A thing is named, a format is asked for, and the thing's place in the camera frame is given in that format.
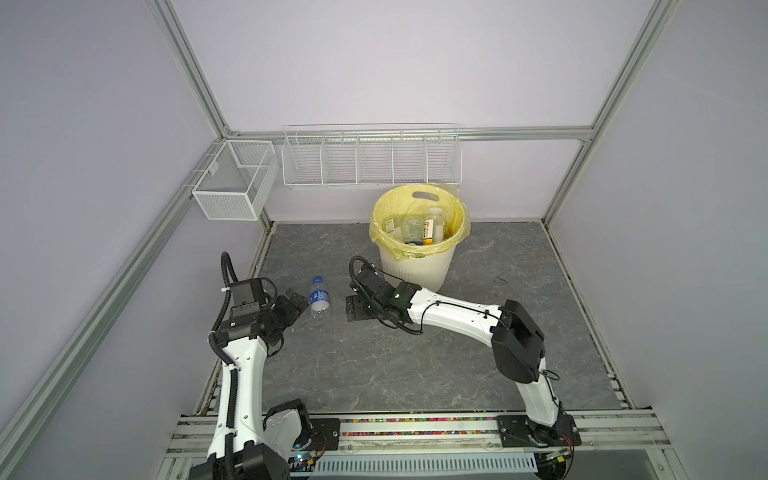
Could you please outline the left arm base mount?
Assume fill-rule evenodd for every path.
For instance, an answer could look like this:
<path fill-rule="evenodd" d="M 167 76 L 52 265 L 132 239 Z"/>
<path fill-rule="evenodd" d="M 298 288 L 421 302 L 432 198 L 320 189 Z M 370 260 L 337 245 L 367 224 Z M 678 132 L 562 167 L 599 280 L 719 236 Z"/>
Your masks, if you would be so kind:
<path fill-rule="evenodd" d="M 298 451 L 336 451 L 341 439 L 341 419 L 338 417 L 312 417 L 312 429 L 301 434 L 293 446 Z"/>

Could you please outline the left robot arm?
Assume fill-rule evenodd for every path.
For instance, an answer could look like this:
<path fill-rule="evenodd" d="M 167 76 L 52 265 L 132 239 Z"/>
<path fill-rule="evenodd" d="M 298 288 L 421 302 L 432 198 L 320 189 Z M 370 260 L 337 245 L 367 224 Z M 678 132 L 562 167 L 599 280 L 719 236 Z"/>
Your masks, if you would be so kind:
<path fill-rule="evenodd" d="M 311 441 L 314 429 L 299 399 L 263 410 L 266 360 L 284 346 L 284 331 L 309 307 L 272 280 L 240 280 L 228 252 L 220 257 L 225 298 L 207 335 L 222 366 L 222 389 L 213 439 L 191 479 L 289 479 L 291 452 Z"/>

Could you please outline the clear bottle green label front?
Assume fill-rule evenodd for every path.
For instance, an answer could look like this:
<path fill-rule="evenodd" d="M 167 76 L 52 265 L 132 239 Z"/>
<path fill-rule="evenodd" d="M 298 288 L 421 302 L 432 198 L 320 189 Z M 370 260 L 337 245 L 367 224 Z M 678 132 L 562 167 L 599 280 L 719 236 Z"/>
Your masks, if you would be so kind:
<path fill-rule="evenodd" d="M 385 232 L 392 238 L 402 239 L 402 220 L 398 216 L 392 216 L 385 220 Z"/>

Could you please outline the Pocari bottle blue label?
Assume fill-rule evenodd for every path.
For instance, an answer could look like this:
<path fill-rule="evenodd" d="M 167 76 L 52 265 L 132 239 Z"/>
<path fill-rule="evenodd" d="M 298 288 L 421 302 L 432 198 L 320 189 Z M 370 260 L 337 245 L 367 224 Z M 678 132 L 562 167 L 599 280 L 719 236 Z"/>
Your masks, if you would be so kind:
<path fill-rule="evenodd" d="M 402 233 L 405 244 L 422 245 L 424 241 L 424 219 L 417 216 L 404 218 Z"/>

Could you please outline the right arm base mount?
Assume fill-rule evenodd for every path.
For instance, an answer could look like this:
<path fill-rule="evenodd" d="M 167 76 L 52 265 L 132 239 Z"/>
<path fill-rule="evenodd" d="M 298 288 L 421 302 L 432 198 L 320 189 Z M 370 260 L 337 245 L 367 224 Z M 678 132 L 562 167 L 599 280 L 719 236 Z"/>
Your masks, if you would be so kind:
<path fill-rule="evenodd" d="M 496 418 L 503 447 L 576 447 L 582 440 L 574 418 L 559 412 L 553 426 L 540 425 L 526 415 L 500 415 Z"/>

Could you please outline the small clear bottle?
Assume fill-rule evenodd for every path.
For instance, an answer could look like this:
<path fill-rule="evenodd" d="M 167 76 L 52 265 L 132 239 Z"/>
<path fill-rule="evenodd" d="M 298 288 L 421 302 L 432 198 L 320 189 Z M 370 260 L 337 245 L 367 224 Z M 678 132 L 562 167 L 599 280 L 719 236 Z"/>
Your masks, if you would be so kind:
<path fill-rule="evenodd" d="M 429 209 L 424 218 L 423 244 L 434 245 L 445 239 L 445 218 L 440 207 Z"/>

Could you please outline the small bottle blue cap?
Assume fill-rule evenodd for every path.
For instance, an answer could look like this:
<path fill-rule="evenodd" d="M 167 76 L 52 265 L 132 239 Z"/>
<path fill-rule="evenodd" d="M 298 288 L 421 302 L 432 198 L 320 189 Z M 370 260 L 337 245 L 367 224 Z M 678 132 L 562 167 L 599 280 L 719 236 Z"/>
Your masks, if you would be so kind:
<path fill-rule="evenodd" d="M 324 279 L 315 276 L 310 287 L 310 311 L 315 319 L 324 318 L 329 314 L 330 297 L 325 287 Z"/>

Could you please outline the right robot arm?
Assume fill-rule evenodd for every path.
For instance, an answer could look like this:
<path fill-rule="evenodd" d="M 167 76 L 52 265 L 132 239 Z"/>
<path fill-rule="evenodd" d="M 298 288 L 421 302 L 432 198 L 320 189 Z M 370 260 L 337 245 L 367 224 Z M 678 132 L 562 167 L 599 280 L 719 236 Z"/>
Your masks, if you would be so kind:
<path fill-rule="evenodd" d="M 502 376 L 513 381 L 525 415 L 499 422 L 502 441 L 511 446 L 573 448 L 582 444 L 574 418 L 552 383 L 559 375 L 546 362 L 545 336 L 517 301 L 479 304 L 438 294 L 390 275 L 361 256 L 348 265 L 353 293 L 346 297 L 349 318 L 375 319 L 383 326 L 419 336 L 426 326 L 445 329 L 489 347 Z"/>

